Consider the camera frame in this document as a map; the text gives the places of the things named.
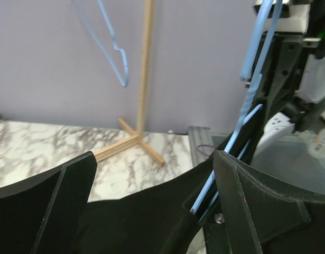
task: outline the screw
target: screw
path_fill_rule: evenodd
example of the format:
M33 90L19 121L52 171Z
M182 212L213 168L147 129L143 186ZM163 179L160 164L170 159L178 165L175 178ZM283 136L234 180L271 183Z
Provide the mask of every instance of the screw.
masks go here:
M215 222L217 224L222 224L225 222L224 215L222 213L217 213L214 215Z

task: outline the purple cable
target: purple cable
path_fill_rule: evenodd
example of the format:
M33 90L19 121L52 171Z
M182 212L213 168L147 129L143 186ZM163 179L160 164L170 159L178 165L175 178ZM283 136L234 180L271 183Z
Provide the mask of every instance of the purple cable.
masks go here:
M206 154L205 152L202 152L202 151L200 150L201 147L210 147L210 148L214 148L214 149L216 149L215 146L211 146L211 145L209 145L209 144L200 144L200 145L198 145L198 146L196 147L196 150L197 150L200 154L202 154L203 156L207 156L207 157L209 157L210 155Z

